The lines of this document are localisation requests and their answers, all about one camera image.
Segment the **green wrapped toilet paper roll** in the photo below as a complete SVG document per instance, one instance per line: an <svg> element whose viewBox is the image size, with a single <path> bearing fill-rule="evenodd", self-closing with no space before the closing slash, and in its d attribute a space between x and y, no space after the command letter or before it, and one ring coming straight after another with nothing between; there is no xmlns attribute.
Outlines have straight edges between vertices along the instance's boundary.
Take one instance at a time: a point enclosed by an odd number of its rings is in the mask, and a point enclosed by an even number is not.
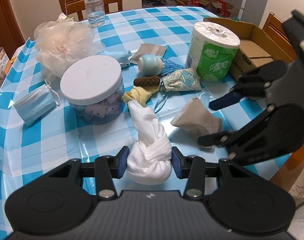
<svg viewBox="0 0 304 240"><path fill-rule="evenodd" d="M239 37L228 28L213 22L197 22L186 67L195 69L202 81L220 81L228 73L239 46Z"/></svg>

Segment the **pink mesh bath pouf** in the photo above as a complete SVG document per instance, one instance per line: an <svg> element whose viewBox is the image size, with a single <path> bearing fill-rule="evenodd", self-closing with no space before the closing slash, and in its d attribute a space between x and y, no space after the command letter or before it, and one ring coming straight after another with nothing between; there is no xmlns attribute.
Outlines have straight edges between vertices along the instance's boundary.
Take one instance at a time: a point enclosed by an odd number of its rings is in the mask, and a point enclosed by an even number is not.
<svg viewBox="0 0 304 240"><path fill-rule="evenodd" d="M62 78L77 61L103 50L101 43L94 42L95 32L89 23L76 22L63 13L56 21L36 27L33 37L42 76L50 82Z"/></svg>

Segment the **blue checkered tablecloth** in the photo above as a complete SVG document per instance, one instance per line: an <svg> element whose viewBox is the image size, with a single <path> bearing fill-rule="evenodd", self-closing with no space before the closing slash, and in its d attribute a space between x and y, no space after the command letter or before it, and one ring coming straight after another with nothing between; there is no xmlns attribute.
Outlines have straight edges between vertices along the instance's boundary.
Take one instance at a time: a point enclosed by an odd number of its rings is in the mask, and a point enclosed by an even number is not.
<svg viewBox="0 0 304 240"><path fill-rule="evenodd" d="M141 44L166 46L165 58L185 64L191 32L196 22L214 14L194 7L158 7L136 9L108 14L105 24L95 29L95 43L104 44L107 51L135 53ZM127 107L105 125L87 125L75 116L62 96L59 82L50 81L60 95L61 104L32 126L26 126L13 104L30 91L44 84L42 65L36 60L35 42L28 39L19 50L10 72L0 90L0 239L5 239L12 228L4 214L7 197L17 188L35 180L49 170L72 158L92 162L101 155L115 155L120 148L131 147L137 132ZM211 163L227 156L224 148L214 152L199 149L188 135L170 124L186 102L199 97L207 106L212 96L218 98L234 86L234 79L227 75L221 82L204 83L196 93L169 93L163 108L157 113L173 145L184 155L200 155ZM240 103L213 114L223 120L224 129L240 129L266 108L264 99L243 99ZM118 193L122 190L162 191L180 190L186 180L179 180L172 172L163 184L146 186L133 182L127 174L114 180Z"/></svg>

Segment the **clear plastic water bottle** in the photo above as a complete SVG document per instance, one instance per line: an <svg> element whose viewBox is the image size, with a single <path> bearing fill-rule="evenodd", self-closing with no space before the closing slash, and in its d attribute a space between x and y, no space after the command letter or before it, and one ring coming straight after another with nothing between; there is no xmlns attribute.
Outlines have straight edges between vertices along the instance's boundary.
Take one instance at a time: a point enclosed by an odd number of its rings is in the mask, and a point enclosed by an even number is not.
<svg viewBox="0 0 304 240"><path fill-rule="evenodd" d="M105 10L103 0L84 0L87 20L90 25L99 27L105 22Z"/></svg>

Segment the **jar with white lid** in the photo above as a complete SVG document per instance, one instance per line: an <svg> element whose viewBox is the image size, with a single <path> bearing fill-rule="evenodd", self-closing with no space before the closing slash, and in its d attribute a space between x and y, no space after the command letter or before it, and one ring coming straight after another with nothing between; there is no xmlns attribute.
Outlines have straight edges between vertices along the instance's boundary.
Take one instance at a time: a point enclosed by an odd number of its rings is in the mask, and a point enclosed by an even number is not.
<svg viewBox="0 0 304 240"><path fill-rule="evenodd" d="M106 124L125 108L122 69L111 56L77 61L63 74L60 89L76 116L87 124Z"/></svg>

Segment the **brown knitted scrunchie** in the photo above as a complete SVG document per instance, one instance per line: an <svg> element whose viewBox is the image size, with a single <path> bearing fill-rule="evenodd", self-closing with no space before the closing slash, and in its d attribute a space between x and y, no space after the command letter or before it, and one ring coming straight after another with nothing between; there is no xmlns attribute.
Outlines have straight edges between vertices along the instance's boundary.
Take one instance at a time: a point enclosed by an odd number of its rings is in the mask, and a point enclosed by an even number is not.
<svg viewBox="0 0 304 240"><path fill-rule="evenodd" d="M160 85L160 77L159 76L148 76L148 77L140 77L136 78L133 84L137 87L153 87Z"/></svg>

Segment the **grey fabric pouch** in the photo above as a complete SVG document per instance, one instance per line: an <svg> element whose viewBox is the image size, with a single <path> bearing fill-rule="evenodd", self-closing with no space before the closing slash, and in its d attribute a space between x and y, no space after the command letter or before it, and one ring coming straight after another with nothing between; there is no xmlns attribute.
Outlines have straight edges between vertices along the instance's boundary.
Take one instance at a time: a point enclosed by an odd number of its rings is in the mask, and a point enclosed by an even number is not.
<svg viewBox="0 0 304 240"><path fill-rule="evenodd" d="M146 54L156 55L163 57L167 50L167 46L159 46L156 44L143 43L136 53L131 57L130 62L137 64L141 56Z"/></svg>

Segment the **yellow cloth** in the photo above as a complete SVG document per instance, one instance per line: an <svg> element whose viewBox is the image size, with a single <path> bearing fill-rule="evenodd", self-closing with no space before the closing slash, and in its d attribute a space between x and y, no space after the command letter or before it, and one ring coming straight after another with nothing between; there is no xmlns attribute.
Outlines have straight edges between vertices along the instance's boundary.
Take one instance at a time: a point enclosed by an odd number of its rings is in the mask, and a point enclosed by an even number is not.
<svg viewBox="0 0 304 240"><path fill-rule="evenodd" d="M136 100L142 107L146 106L146 102L150 97L159 90L159 86L148 86L148 87L138 87L133 86L128 92L125 92L122 96L122 100L125 103L129 101Z"/></svg>

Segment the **white knotted cloth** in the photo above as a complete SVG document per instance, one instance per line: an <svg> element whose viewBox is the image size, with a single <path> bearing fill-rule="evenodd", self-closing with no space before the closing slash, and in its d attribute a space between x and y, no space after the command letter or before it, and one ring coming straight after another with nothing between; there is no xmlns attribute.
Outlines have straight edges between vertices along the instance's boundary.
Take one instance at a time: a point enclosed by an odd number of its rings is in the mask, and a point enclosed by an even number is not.
<svg viewBox="0 0 304 240"><path fill-rule="evenodd" d="M154 111L136 100L128 102L132 124L138 132L127 157L127 173L142 185L164 183L171 175L172 145Z"/></svg>

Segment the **blue brocade sachet pouch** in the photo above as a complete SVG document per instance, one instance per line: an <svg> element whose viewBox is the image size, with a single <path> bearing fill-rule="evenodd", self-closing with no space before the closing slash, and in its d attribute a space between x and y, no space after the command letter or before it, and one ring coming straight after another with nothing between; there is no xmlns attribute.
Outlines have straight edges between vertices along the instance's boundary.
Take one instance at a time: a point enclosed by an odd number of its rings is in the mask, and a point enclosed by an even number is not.
<svg viewBox="0 0 304 240"><path fill-rule="evenodd" d="M174 71L163 78L166 92L200 91L199 76L194 68L185 68Z"/></svg>

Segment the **wooden chair right side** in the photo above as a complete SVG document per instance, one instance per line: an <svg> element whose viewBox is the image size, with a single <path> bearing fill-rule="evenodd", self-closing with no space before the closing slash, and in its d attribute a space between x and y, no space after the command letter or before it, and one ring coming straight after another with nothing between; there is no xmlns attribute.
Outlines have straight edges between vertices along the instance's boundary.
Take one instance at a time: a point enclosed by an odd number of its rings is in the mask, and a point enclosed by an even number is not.
<svg viewBox="0 0 304 240"><path fill-rule="evenodd" d="M283 22L270 12L263 26L263 31L292 59L296 58L293 47L282 27Z"/></svg>

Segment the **beige mesh sachet bag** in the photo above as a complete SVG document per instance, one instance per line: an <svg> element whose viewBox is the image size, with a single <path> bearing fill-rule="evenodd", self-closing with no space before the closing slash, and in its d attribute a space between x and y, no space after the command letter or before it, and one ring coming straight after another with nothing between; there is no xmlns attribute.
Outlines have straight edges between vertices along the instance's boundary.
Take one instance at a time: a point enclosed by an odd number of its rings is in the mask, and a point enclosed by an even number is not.
<svg viewBox="0 0 304 240"><path fill-rule="evenodd" d="M199 98L191 98L170 124L177 129L170 135L176 144L191 144L199 137L211 135L223 130L223 121L214 116Z"/></svg>

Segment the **white refrigerator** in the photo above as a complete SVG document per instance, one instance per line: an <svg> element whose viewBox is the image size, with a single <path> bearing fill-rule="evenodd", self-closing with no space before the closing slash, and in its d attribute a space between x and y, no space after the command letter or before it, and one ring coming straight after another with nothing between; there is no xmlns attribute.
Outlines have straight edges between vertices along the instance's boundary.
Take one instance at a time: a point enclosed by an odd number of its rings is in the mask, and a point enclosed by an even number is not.
<svg viewBox="0 0 304 240"><path fill-rule="evenodd" d="M267 0L242 0L241 20L259 26L265 11Z"/></svg>

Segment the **light blue round toy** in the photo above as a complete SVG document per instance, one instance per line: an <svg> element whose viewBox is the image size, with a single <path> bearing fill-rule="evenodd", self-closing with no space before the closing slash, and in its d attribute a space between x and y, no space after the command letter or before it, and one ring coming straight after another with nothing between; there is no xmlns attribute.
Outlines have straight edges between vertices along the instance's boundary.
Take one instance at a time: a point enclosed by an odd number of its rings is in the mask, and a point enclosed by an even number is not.
<svg viewBox="0 0 304 240"><path fill-rule="evenodd" d="M138 59L137 65L142 76L158 76L164 68L163 57L145 54Z"/></svg>

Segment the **red cardboard boxes on floor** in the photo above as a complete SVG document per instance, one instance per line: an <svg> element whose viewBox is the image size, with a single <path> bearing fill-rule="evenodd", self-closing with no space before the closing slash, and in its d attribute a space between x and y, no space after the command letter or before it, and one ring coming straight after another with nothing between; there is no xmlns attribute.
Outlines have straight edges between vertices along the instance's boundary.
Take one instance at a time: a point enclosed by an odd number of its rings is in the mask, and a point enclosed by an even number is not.
<svg viewBox="0 0 304 240"><path fill-rule="evenodd" d="M213 14L224 18L238 18L239 10L222 0L176 0L177 5L202 7Z"/></svg>

